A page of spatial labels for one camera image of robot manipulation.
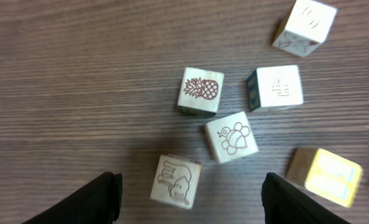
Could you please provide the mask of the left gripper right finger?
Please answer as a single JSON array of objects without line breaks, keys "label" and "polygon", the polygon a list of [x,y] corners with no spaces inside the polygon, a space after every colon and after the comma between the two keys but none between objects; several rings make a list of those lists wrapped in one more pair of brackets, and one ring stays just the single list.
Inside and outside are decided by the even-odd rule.
[{"label": "left gripper right finger", "polygon": [[273,172],[261,189],[266,224],[350,224]]}]

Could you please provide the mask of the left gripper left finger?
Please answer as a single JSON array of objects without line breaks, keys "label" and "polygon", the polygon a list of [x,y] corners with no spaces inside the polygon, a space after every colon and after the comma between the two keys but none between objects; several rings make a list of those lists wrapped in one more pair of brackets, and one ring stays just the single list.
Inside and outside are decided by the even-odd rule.
[{"label": "left gripper left finger", "polygon": [[104,172],[26,223],[112,224],[119,218],[122,196],[123,176]]}]

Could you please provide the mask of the elephant block green side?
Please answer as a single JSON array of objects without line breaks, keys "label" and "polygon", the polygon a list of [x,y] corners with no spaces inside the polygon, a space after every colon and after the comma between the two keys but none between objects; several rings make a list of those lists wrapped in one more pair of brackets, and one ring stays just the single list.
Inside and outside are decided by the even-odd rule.
[{"label": "elephant block green side", "polygon": [[202,165],[198,161],[174,155],[161,155],[150,199],[191,210]]}]

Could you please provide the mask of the bee block blue side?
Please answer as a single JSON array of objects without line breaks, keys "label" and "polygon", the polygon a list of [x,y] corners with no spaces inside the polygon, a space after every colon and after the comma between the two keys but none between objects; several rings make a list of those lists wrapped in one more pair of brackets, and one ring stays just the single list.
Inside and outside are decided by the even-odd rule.
[{"label": "bee block blue side", "polygon": [[244,111],[207,122],[205,132],[218,164],[259,152]]}]

